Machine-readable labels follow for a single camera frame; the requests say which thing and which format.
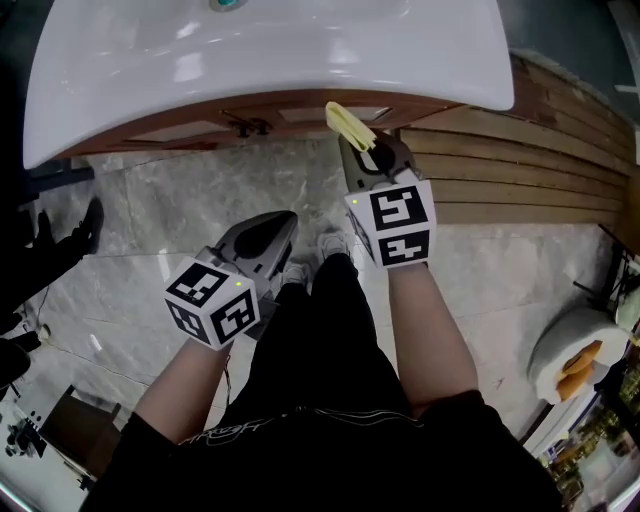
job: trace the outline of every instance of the gray marble tile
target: gray marble tile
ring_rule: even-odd
[[[126,151],[120,153],[100,153],[74,158],[74,167],[90,165],[96,174],[106,174],[120,169],[130,169],[136,165],[146,164],[155,160],[167,160],[177,156],[187,155],[193,151]]]
[[[567,293],[573,281],[599,289],[611,260],[611,241],[597,226],[572,226],[545,237],[540,278],[554,295]]]
[[[314,247],[318,234],[333,226],[355,239],[346,215],[347,184],[337,140],[305,140],[273,145],[277,188],[287,189],[298,180],[297,197],[291,209],[300,216],[300,248]]]
[[[27,390],[29,386],[39,386],[46,391],[47,387],[59,389],[72,384],[87,396],[120,403],[128,415],[147,388],[126,376],[46,344],[31,352],[30,356],[31,367],[16,382],[20,391]]]
[[[185,341],[175,329],[103,322],[43,311],[49,343],[108,370],[150,385]]]
[[[337,151],[333,140],[255,144],[127,171],[138,246],[144,253],[198,251],[236,222],[284,209],[300,215],[301,250],[329,224],[351,232]]]
[[[184,256],[85,258],[51,285],[47,306],[74,317],[172,329],[162,298],[163,272]]]
[[[438,237],[430,268],[454,316],[528,304],[548,296],[540,279],[542,238]]]
[[[526,431],[540,402],[526,377],[529,357],[563,307],[552,300],[456,319],[476,363],[480,391],[514,435]]]
[[[102,200],[104,225],[98,255],[121,255],[139,252],[134,236],[124,174],[114,172],[67,187],[44,192],[37,201],[37,211],[46,210],[54,238],[69,236],[84,214],[93,196]]]

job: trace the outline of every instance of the paper towel roll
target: paper towel roll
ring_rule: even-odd
[[[628,334],[609,315],[590,308],[577,308],[561,317],[540,338],[529,361],[529,381],[538,398],[550,404],[560,402],[556,391],[558,374],[569,359],[596,340],[602,347],[594,358],[594,372],[573,396],[600,382],[609,367],[624,355]]]

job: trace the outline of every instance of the wooden slat panel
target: wooden slat panel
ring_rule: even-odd
[[[613,226],[614,212],[520,204],[436,203],[439,224],[604,224]]]
[[[580,130],[587,125],[593,131],[587,133],[590,139],[584,139],[587,142],[594,143],[603,149],[608,149],[607,144],[617,151],[626,151],[623,158],[633,156],[635,151],[635,132],[630,124],[626,125],[626,129],[621,129],[619,125],[611,124],[581,102],[575,96],[567,96],[553,89],[547,89],[544,86],[532,81],[528,72],[524,73],[514,71],[514,88],[515,88],[515,105],[512,111],[515,115],[519,115],[519,110],[533,114],[528,119],[536,121],[550,128],[556,128],[559,131],[565,131],[569,135],[575,135],[581,138],[581,132],[577,134],[568,130]],[[562,116],[567,116],[579,124],[565,126]]]
[[[628,130],[622,131],[618,126],[607,123],[600,116],[586,108],[582,108],[579,103],[576,103],[570,98],[562,96],[555,91],[547,91],[547,104],[558,112],[562,112],[574,119],[578,119],[601,133],[608,134],[622,147],[635,151],[635,134],[631,125],[629,125]]]
[[[628,176],[635,172],[635,166],[575,137],[483,110],[456,108],[426,117],[411,126],[521,142],[582,158]]]
[[[622,209],[622,202],[615,199],[526,185],[433,180],[431,189],[436,203],[537,204],[614,212]]]
[[[625,187],[628,181],[626,176],[617,172],[515,142],[428,130],[402,130],[400,137],[413,153],[469,156],[527,164],[592,178],[617,187]]]
[[[597,99],[591,96],[589,93],[573,86],[569,82],[563,80],[557,75],[535,65],[525,61],[525,67],[529,73],[531,79],[547,89],[554,90],[559,94],[562,94],[568,98],[579,101],[586,109],[593,112],[600,118],[606,120],[609,124],[615,126],[623,133],[628,133],[630,129],[629,123],[611,111],[607,106],[600,103]]]
[[[429,179],[470,180],[529,185],[624,200],[624,190],[600,181],[529,165],[481,158],[416,154],[416,164]]]
[[[597,146],[608,153],[612,153],[631,164],[636,161],[635,148],[625,148],[613,140],[609,135],[606,135],[599,130],[592,128],[588,124],[574,119],[562,112],[556,112],[555,129],[593,144],[594,146]]]
[[[571,135],[627,162],[635,162],[635,146],[622,145],[611,137],[613,129],[604,133],[588,124],[559,112],[547,102],[546,89],[531,81],[514,80],[515,104],[507,112],[509,116],[533,121],[567,135]]]

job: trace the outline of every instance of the sink basin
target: sink basin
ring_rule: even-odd
[[[242,94],[402,92],[508,109],[496,0],[56,0],[31,73],[25,167],[140,117]]]

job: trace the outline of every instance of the shoe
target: shoe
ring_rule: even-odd
[[[349,246],[347,245],[347,237],[343,231],[338,229],[325,231],[318,236],[316,252],[318,261],[321,263],[333,254],[346,254],[351,257]]]
[[[47,324],[42,324],[40,328],[36,331],[38,336],[38,340],[40,343],[46,342],[49,338],[51,338],[51,329]]]
[[[40,247],[48,247],[55,244],[51,234],[51,222],[47,212],[44,210],[38,214],[38,236],[34,240],[34,244]]]
[[[100,231],[104,223],[104,210],[102,201],[94,197],[87,208],[80,226],[73,230],[72,236],[85,243],[84,253],[95,254],[100,245]]]
[[[289,260],[282,272],[282,286],[288,283],[301,284],[305,288],[313,278],[313,270],[306,260]]]

